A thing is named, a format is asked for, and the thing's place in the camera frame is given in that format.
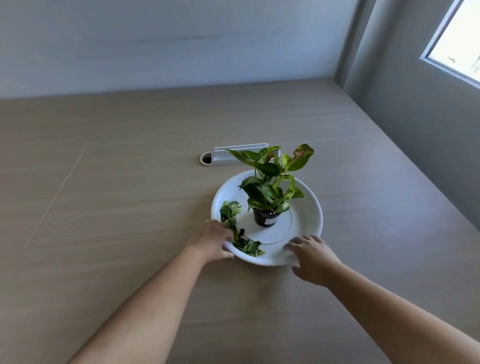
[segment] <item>wooden table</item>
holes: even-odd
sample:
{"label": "wooden table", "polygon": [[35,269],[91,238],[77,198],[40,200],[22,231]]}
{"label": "wooden table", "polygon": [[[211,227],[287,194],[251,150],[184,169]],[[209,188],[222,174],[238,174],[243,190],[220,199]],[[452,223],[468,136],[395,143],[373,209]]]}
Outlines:
{"label": "wooden table", "polygon": [[[480,339],[479,233],[331,80],[0,102],[1,362],[63,363],[247,167],[215,146],[309,143],[298,172],[355,270]],[[386,363],[288,267],[207,266],[169,363]]]}

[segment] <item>black plastic pot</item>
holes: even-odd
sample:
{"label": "black plastic pot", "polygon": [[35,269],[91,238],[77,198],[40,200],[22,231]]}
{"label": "black plastic pot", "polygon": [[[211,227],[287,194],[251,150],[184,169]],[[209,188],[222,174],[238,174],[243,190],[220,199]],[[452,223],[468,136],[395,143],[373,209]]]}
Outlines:
{"label": "black plastic pot", "polygon": [[263,227],[269,228],[274,226],[276,223],[276,218],[279,217],[282,213],[273,213],[270,210],[260,210],[258,208],[253,208],[253,216],[255,217],[255,222]]}

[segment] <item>plate rim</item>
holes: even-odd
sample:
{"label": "plate rim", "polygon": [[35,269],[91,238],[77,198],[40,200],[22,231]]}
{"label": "plate rim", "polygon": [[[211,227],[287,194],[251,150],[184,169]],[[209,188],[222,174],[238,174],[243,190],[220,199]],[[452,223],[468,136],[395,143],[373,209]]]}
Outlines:
{"label": "plate rim", "polygon": [[[216,204],[216,201],[220,198],[220,196],[219,196],[220,192],[225,187],[225,185],[227,185],[231,180],[233,180],[234,178],[236,178],[236,177],[238,177],[242,174],[244,174],[245,177],[248,177],[248,175],[253,175],[254,172],[255,172],[255,170],[246,170],[244,172],[240,172],[240,173],[230,177],[227,181],[225,181],[225,183],[223,183],[220,186],[220,188],[217,190],[217,192],[216,192],[216,194],[213,198],[213,201],[212,201],[212,207],[210,209],[210,218],[211,219],[215,219],[217,217],[217,214],[220,213],[220,211],[215,210],[214,206]],[[318,211],[320,212],[320,226],[318,227],[318,231],[317,231],[316,235],[320,236],[320,234],[322,233],[322,229],[323,229],[324,218],[323,218],[322,208],[320,206],[320,203],[318,202],[317,196],[315,196],[315,194],[311,191],[310,188],[308,188],[308,186],[306,184],[304,184],[302,181],[300,181],[297,177],[294,177],[294,178],[295,178],[295,183],[298,183],[303,189],[305,189],[313,197],[313,200],[316,203]],[[248,255],[248,254],[240,251],[239,249],[237,249],[231,242],[225,241],[223,245],[224,245],[225,248],[228,249],[228,251],[232,252],[236,257],[238,257],[241,260],[244,260],[246,262],[258,265],[258,266],[277,267],[277,266],[284,266],[284,265],[288,264],[288,262],[272,263],[272,259],[267,260],[267,259],[261,259],[261,258],[255,257],[255,256]]]}

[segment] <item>white plate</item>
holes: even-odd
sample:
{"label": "white plate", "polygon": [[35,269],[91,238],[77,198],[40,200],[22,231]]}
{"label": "white plate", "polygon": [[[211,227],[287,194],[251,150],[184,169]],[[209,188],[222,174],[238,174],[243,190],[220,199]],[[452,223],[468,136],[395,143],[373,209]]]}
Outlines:
{"label": "white plate", "polygon": [[[247,194],[238,187],[245,178],[253,175],[254,171],[248,170],[225,182],[213,199],[211,215],[212,219],[220,221],[220,208],[223,202],[238,201],[242,206],[242,212],[237,215],[237,227],[245,229],[245,235],[248,238],[261,241],[260,249],[265,251],[265,254],[257,257],[250,256],[235,248],[230,242],[225,242],[225,247],[238,258],[260,266],[282,266],[294,263],[293,254],[282,248],[296,236],[307,234],[320,236],[323,225],[320,204],[313,192],[304,183],[295,179],[295,186],[301,189],[305,197],[290,200],[290,210],[281,214],[274,226],[269,228],[259,226],[253,219],[253,210],[247,212]],[[288,185],[289,181],[280,184],[284,191]]]}

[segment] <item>window frame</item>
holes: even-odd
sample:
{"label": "window frame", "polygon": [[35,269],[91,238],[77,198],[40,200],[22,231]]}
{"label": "window frame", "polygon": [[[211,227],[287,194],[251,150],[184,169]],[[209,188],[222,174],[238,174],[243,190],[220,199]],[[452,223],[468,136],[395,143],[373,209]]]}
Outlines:
{"label": "window frame", "polygon": [[452,21],[453,17],[456,15],[456,12],[458,11],[460,6],[462,5],[463,1],[464,0],[454,0],[454,2],[452,3],[452,6],[450,6],[450,9],[448,9],[447,14],[445,15],[444,19],[440,23],[440,26],[438,27],[435,34],[433,35],[432,40],[428,43],[428,46],[426,47],[425,51],[421,55],[420,59],[422,61],[425,61],[425,62],[431,64],[432,66],[435,66],[435,67],[441,69],[442,71],[444,71],[444,72],[446,72],[446,73],[448,73],[448,74],[450,74],[450,75],[452,75],[456,78],[459,78],[460,80],[465,81],[468,84],[470,84],[472,86],[475,86],[476,88],[480,89],[480,82],[478,82],[477,80],[474,80],[473,78],[467,76],[466,74],[463,74],[463,73],[461,73],[457,70],[454,70],[453,68],[450,68],[443,63],[440,63],[438,61],[435,61],[435,60],[429,58],[431,52],[433,51],[433,49],[437,45],[438,41],[440,40],[440,38],[444,34],[447,27],[450,25],[450,22]]}

